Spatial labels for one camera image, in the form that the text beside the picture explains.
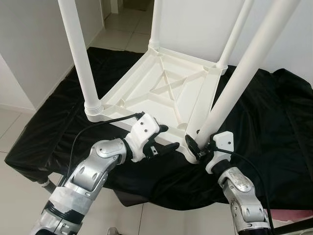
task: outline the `black fabric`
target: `black fabric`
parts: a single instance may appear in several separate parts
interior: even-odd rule
[[[142,56],[127,51],[88,50],[99,97]],[[221,77],[215,101],[235,67]],[[50,173],[66,174],[76,134],[92,125],[84,113],[77,74],[72,70],[28,123],[5,161],[32,181]],[[235,151],[248,157],[262,173],[272,209],[313,209],[313,91],[300,77],[281,69],[258,70],[220,131],[234,133]],[[99,140],[126,136],[113,125],[87,131],[79,139],[74,164],[89,154]],[[257,175],[246,163],[231,163],[249,177],[261,201],[264,193]],[[105,187],[140,195],[175,210],[226,202],[213,175],[192,165],[179,152],[127,162],[109,174]]]
[[[120,202],[125,206],[125,207],[130,207],[133,205],[138,205],[142,203],[146,203],[149,201],[148,198],[145,198],[140,195],[135,195],[131,193],[126,193],[118,190],[114,190],[115,195],[117,198],[120,200]]]

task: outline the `white tape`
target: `white tape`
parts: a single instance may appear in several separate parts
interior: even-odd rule
[[[50,196],[49,201],[62,213],[74,210],[84,215],[87,214],[93,202],[66,187],[57,187]]]

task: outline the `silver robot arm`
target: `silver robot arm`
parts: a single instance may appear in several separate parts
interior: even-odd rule
[[[203,149],[186,136],[189,150],[197,160],[205,166],[208,174],[214,174],[218,184],[230,204],[233,221],[239,235],[270,235],[270,225],[267,212],[255,195],[255,188],[237,167],[230,165],[230,154],[217,149],[234,151],[233,133],[225,131],[214,134],[210,143]]]
[[[148,114],[140,118],[125,139],[99,141],[89,156],[80,162],[63,187],[57,187],[50,196],[31,235],[76,235],[92,203],[98,196],[109,172],[123,164],[126,157],[139,162],[155,156],[154,138],[167,131]],[[168,145],[173,151],[179,144]]]

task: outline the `white mount bracket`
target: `white mount bracket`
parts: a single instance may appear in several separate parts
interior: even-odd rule
[[[127,134],[125,140],[133,152],[132,161],[134,163],[141,161],[145,157],[143,147],[149,139],[159,133],[159,131],[160,126],[149,114],[142,116],[142,118],[133,125],[132,130]]]
[[[233,133],[229,131],[225,131],[219,134],[216,134],[213,137],[213,140],[215,141],[215,145],[217,148],[228,150],[233,152],[234,151],[234,135]],[[222,161],[222,160],[228,160],[230,161],[230,154],[228,153],[222,153],[219,151],[214,151],[214,157],[213,159],[206,165],[205,170],[209,174],[213,174],[211,171],[212,168],[216,165],[216,163]]]

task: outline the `black cable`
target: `black cable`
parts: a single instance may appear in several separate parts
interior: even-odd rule
[[[244,156],[242,156],[242,155],[240,155],[238,153],[231,152],[231,151],[224,150],[224,149],[220,149],[220,148],[214,148],[213,150],[214,151],[223,152],[223,153],[228,153],[228,154],[234,155],[236,157],[239,157],[242,160],[244,160],[246,163],[248,163],[250,166],[252,166],[252,168],[255,170],[255,172],[257,173],[258,177],[260,178],[260,181],[261,181],[261,184],[262,184],[262,188],[263,188],[263,191],[264,191],[266,209],[268,210],[268,221],[269,221],[270,229],[271,229],[272,234],[275,235],[272,215],[270,213],[270,207],[269,207],[268,192],[267,192],[267,189],[265,187],[265,183],[263,181],[263,178],[262,178],[261,173],[259,172],[259,170],[256,168],[256,166],[249,159],[245,158]]]
[[[112,122],[117,122],[117,121],[122,121],[122,120],[126,120],[126,119],[130,119],[130,118],[141,118],[142,117],[142,113],[135,113],[135,114],[132,114],[132,115],[129,115],[129,116],[126,116],[126,117],[120,117],[120,118],[116,118],[116,119],[111,119],[111,120],[108,120],[108,121],[103,121],[103,122],[99,122],[99,123],[96,123],[94,125],[91,125],[91,126],[88,126],[88,127],[85,127],[83,130],[81,130],[75,137],[74,139],[74,142],[73,142],[73,145],[72,145],[72,149],[70,151],[70,157],[69,157],[69,164],[68,164],[68,170],[67,170],[67,176],[64,180],[64,183],[69,179],[70,177],[70,172],[71,172],[71,165],[72,165],[72,159],[73,159],[73,155],[74,155],[74,148],[75,148],[75,144],[78,140],[78,138],[87,130],[93,128],[93,127],[96,127],[96,126],[101,126],[101,125],[104,125],[104,124],[109,124],[109,123],[112,123]]]

